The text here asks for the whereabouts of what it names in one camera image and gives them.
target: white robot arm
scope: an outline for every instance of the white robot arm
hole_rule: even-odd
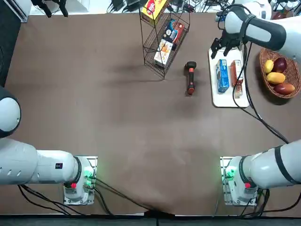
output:
[[[268,2],[248,2],[232,6],[225,18],[225,30],[220,39],[215,39],[213,53],[225,47],[224,55],[241,42],[251,41],[259,46],[277,51],[301,63],[301,16],[269,20]],[[254,204],[257,189],[301,184],[301,140],[272,148],[250,156],[234,157],[225,170],[225,179],[230,187],[232,203]]]
[[[63,183],[66,204],[93,204],[89,186],[95,169],[89,160],[5,138],[17,129],[20,119],[16,98],[0,87],[0,185]]]
[[[245,8],[232,6],[225,18],[222,37],[215,39],[211,46],[212,58],[215,57],[214,53],[223,47],[226,48],[226,56],[232,47],[240,42],[250,41],[301,63],[301,45],[298,45],[301,37],[300,16],[270,20],[271,7],[267,1],[259,0],[242,5],[255,17],[251,18]]]

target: red button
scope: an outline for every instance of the red button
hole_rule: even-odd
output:
[[[251,184],[250,183],[245,183],[245,188],[248,189],[251,187]]]

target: white tray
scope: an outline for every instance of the white tray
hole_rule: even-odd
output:
[[[232,98],[233,87],[232,87],[232,82],[230,77],[230,65],[233,60],[240,60],[241,65],[243,65],[243,56],[242,56],[242,52],[239,49],[230,50],[227,56],[223,55],[223,50],[224,49],[220,49],[219,51],[217,51],[217,54],[214,59],[211,59],[212,50],[209,49],[208,51],[213,104],[216,107],[237,107]],[[217,90],[217,78],[216,78],[215,66],[220,59],[227,60],[228,76],[229,76],[229,83],[230,83],[230,87],[224,93],[219,93]],[[240,98],[236,98],[235,101],[240,107],[248,107],[249,102],[246,97],[245,79],[243,81],[242,87],[243,87],[243,95]]]

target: red fruit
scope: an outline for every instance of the red fruit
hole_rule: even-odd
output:
[[[284,58],[278,58],[274,62],[272,72],[283,73],[286,70],[286,60]]]
[[[290,83],[281,83],[274,87],[274,90],[282,95],[289,95],[295,90],[295,86]]]

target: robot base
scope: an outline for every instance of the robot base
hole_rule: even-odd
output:
[[[245,188],[241,180],[238,166],[241,157],[221,157],[222,187],[226,205],[254,206],[257,197],[257,187]]]
[[[94,203],[94,187],[97,156],[77,156],[81,163],[81,175],[75,188],[64,186],[65,205],[91,205]]]

